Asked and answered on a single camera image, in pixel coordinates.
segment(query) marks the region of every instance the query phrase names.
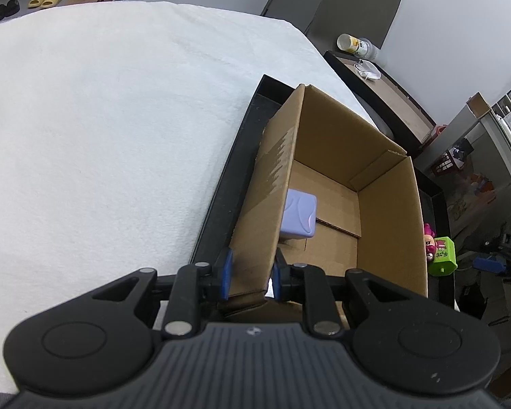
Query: white tablecloth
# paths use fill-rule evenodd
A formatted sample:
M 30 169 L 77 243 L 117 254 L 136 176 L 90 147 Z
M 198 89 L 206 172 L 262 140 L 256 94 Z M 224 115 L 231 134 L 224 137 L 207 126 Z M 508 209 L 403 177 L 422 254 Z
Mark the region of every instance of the white tablecloth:
M 371 122 L 289 23 L 167 2 L 0 23 L 1 358 L 24 318 L 143 266 L 189 260 L 262 75 Z

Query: black tray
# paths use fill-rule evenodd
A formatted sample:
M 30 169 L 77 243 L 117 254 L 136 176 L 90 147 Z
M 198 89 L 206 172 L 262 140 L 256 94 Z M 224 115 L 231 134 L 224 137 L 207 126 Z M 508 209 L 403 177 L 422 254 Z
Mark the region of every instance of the black tray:
M 263 75 L 219 178 L 191 263 L 212 262 L 229 245 L 252 177 L 263 129 L 293 91 L 290 86 Z M 443 192 L 422 173 L 417 172 L 416 180 L 425 222 L 432 225 L 437 235 L 450 236 Z M 454 275 L 430 277 L 428 282 L 430 298 L 454 306 Z

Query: green toy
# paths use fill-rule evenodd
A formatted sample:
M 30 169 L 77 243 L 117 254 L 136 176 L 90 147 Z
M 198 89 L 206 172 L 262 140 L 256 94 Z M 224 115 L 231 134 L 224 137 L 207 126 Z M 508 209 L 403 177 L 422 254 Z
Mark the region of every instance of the green toy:
M 428 264 L 428 274 L 434 277 L 452 274 L 458 267 L 454 242 L 449 237 L 438 237 L 435 238 L 435 248 L 435 257 Z

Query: purple container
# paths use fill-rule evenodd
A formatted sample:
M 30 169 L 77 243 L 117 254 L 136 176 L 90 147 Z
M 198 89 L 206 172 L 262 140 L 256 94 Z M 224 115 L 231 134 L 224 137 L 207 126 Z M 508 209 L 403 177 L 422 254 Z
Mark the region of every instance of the purple container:
M 316 197 L 306 192 L 288 189 L 280 238 L 303 239 L 314 236 L 316 228 Z

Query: metal bolt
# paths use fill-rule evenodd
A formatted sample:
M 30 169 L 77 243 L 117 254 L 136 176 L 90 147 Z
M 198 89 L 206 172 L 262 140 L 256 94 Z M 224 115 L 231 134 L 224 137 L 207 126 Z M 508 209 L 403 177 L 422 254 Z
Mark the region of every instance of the metal bolt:
M 314 325 L 314 331 L 321 335 L 335 335 L 341 330 L 341 326 L 333 321 L 319 321 Z
M 191 332 L 193 326 L 191 326 L 187 321 L 171 321 L 165 326 L 165 332 L 170 335 L 185 335 Z

